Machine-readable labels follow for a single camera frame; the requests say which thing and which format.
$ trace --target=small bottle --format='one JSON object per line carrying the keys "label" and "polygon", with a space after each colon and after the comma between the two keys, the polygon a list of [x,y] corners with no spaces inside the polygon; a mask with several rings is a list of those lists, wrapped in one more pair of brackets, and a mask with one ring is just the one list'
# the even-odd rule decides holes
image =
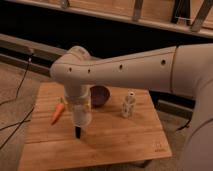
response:
{"label": "small bottle", "polygon": [[124,118],[130,117],[133,114],[135,105],[135,93],[129,92],[124,99],[121,114]]}

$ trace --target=wooden board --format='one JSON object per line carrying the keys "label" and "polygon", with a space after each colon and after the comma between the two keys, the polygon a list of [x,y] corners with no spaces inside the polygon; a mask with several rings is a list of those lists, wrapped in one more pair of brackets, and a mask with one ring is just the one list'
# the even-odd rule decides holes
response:
{"label": "wooden board", "polygon": [[[34,0],[60,4],[60,0]],[[70,7],[132,18],[135,0],[69,0]],[[141,18],[170,22],[174,0],[143,0]]]}
{"label": "wooden board", "polygon": [[63,96],[63,87],[43,83],[20,160],[19,171],[44,171],[124,163],[171,156],[162,125],[148,91],[135,90],[132,117],[121,117],[121,105],[130,89],[110,88],[104,107],[93,109],[92,123],[74,137],[71,114],[65,112],[51,126],[50,116]]}
{"label": "wooden board", "polygon": [[[191,0],[191,21],[193,22],[203,3],[203,0]],[[213,29],[213,8],[210,10],[203,27]]]}

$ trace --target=wire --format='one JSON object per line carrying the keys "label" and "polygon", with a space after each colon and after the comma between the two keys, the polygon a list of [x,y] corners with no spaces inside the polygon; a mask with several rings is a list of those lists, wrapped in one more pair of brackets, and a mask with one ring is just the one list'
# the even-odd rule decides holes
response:
{"label": "wire", "polygon": [[181,131],[184,128],[189,128],[189,124],[190,124],[191,120],[192,120],[192,118],[190,118],[183,126],[181,126],[178,129],[176,129],[176,131]]}
{"label": "wire", "polygon": [[31,58],[29,58],[29,60],[28,60],[27,67],[26,67],[26,69],[25,69],[24,75],[23,75],[23,77],[22,77],[22,79],[21,79],[21,82],[20,82],[18,88],[17,88],[15,98],[9,99],[9,100],[6,100],[6,101],[1,102],[1,103],[0,103],[0,106],[4,105],[4,104],[6,104],[6,103],[9,103],[9,102],[13,102],[13,101],[15,101],[15,100],[18,98],[20,88],[21,88],[21,86],[22,86],[22,84],[23,84],[23,82],[24,82],[24,80],[25,80],[25,77],[26,77],[26,75],[27,75],[27,72],[28,72],[30,63],[31,63]]}
{"label": "wire", "polygon": [[10,128],[10,127],[13,127],[13,126],[16,126],[16,125],[18,125],[18,124],[20,124],[20,123],[21,123],[21,121],[20,121],[20,122],[16,122],[16,123],[11,124],[11,125],[7,125],[7,126],[5,126],[5,127],[0,128],[0,131],[3,131],[3,130],[5,130],[5,129]]}
{"label": "wire", "polygon": [[24,117],[24,119],[22,121],[20,121],[19,125],[14,129],[14,131],[7,137],[7,139],[2,143],[2,145],[0,146],[0,150],[2,150],[4,148],[4,146],[7,144],[7,142],[12,138],[12,136],[16,133],[16,131],[22,126],[22,124],[24,122],[26,122],[26,119],[30,116],[30,114],[33,112],[34,110],[34,106],[32,107],[32,109],[26,114],[26,116]]}

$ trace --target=dark background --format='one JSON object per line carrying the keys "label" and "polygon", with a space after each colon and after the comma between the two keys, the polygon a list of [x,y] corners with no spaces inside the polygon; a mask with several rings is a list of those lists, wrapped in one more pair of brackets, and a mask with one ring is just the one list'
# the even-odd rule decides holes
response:
{"label": "dark background", "polygon": [[0,33],[107,58],[173,45],[213,42],[159,29],[0,1]]}

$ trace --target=black dot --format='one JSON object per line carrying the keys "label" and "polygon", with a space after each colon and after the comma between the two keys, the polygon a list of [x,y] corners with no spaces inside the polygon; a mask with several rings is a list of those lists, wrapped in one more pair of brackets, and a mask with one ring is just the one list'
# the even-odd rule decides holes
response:
{"label": "black dot", "polygon": [[166,60],[163,59],[163,60],[161,61],[161,65],[165,65],[165,64],[166,64]]}
{"label": "black dot", "polygon": [[120,66],[119,66],[119,69],[122,70],[122,69],[123,69],[123,65],[120,65]]}

